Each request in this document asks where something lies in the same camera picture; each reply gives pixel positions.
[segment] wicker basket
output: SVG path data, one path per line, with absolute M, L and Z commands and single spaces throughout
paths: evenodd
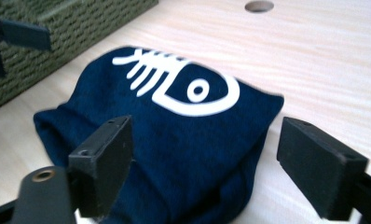
M 157 3 L 158 0 L 0 1 L 0 18 L 47 27 L 52 47 L 48 52 L 0 43 L 7 73 L 0 79 L 0 105 Z

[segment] navy blue cloth bag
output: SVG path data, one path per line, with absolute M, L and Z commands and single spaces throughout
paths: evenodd
M 132 115 L 134 161 L 103 223 L 227 223 L 248 203 L 283 98 L 171 54 L 125 47 L 90 63 L 34 123 L 56 165 L 105 121 Z

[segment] wooden table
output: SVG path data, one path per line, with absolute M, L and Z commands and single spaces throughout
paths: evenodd
M 36 111 L 68 100 L 84 67 L 125 45 L 174 53 L 281 93 L 285 104 L 268 132 L 253 196 L 234 223 L 329 223 L 276 161 L 282 117 L 315 124 L 370 159 L 371 0 L 273 1 L 250 13 L 245 1 L 161 0 L 0 108 L 0 204 L 21 179 L 51 165 L 32 121 Z M 351 223 L 357 223 L 353 212 Z

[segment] fish eye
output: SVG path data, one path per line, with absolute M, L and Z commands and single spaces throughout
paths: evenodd
M 192 103 L 199 103 L 206 99 L 209 89 L 209 83 L 203 78 L 198 78 L 189 84 L 186 95 Z

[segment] white fish bone print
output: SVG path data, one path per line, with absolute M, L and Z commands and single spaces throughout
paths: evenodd
M 166 91 L 174 82 L 182 69 L 190 63 L 188 60 L 179 59 L 174 55 L 165 54 L 150 50 L 143 53 L 142 49 L 136 49 L 134 54 L 127 57 L 115 57 L 113 65 L 124 65 L 138 62 L 127 74 L 127 79 L 133 78 L 143 66 L 144 71 L 131 83 L 131 90 L 138 88 L 142 82 L 148 78 L 153 69 L 156 72 L 136 93 L 137 97 L 143 96 L 146 92 L 154 88 L 159 79 L 166 72 L 168 75 L 162 84 L 153 93 L 152 101 L 173 113 L 187 117 L 202 117 L 221 113 L 228 110 L 238 102 L 240 97 L 240 87 L 234 77 L 219 75 L 227 84 L 228 93 L 221 99 L 203 102 L 210 90 L 209 82 L 203 78 L 193 80 L 187 88 L 187 97 L 192 104 L 182 102 L 166 94 Z

